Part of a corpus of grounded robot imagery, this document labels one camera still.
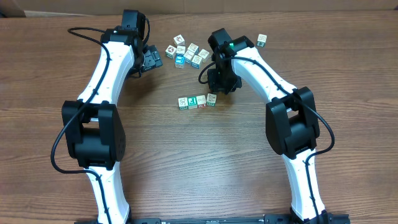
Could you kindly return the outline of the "blue letter wooden block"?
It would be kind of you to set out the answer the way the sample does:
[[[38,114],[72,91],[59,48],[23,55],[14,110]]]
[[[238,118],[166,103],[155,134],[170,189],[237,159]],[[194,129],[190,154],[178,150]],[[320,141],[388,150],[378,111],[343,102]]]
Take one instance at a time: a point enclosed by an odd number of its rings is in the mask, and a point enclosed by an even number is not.
[[[175,56],[175,67],[176,68],[184,68],[185,66],[185,57],[181,55]]]

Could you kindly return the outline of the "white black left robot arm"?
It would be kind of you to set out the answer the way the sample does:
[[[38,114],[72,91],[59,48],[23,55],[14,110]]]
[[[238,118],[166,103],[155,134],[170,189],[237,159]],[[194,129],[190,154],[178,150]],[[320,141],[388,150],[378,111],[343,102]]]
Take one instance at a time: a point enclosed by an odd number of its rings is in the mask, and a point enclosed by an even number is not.
[[[162,66],[156,46],[148,45],[146,16],[126,9],[121,25],[102,31],[101,54],[90,82],[75,101],[62,106],[63,129],[55,143],[66,138],[68,153],[91,182],[98,217],[95,223],[132,223],[131,208],[121,180],[120,162],[126,135],[117,103],[124,81]]]

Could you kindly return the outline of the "green B wooden block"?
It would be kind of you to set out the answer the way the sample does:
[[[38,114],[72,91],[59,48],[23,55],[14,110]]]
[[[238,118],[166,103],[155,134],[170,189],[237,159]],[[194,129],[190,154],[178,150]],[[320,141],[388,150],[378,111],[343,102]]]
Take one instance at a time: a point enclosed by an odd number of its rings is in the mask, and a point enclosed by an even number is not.
[[[206,97],[206,104],[208,106],[215,106],[216,105],[216,99],[217,99],[217,95],[216,94],[209,93],[209,94],[207,94],[207,97]]]

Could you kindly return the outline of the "sailboat picture wooden block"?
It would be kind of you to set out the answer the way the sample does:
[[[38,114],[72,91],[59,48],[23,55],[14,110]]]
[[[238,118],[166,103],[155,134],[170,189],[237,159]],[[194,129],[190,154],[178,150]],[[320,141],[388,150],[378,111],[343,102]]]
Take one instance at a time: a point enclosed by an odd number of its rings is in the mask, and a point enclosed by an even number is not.
[[[187,110],[188,109],[188,98],[183,97],[178,99],[178,107],[180,110]]]

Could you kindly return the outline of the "green letter wooden block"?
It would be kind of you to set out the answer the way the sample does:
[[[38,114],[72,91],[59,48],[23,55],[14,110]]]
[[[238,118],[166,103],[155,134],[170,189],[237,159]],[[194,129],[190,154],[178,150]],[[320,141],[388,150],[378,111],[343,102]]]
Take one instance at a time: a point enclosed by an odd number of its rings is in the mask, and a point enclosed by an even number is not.
[[[187,100],[189,109],[198,108],[197,98],[195,96],[188,97]]]

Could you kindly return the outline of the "red letter wooden block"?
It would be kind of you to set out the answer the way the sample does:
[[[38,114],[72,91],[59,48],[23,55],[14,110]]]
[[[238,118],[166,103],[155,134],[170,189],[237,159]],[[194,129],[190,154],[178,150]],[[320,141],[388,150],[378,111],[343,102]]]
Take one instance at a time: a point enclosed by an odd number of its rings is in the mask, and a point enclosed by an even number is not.
[[[197,99],[198,108],[206,107],[206,96],[205,95],[196,96],[196,99]]]

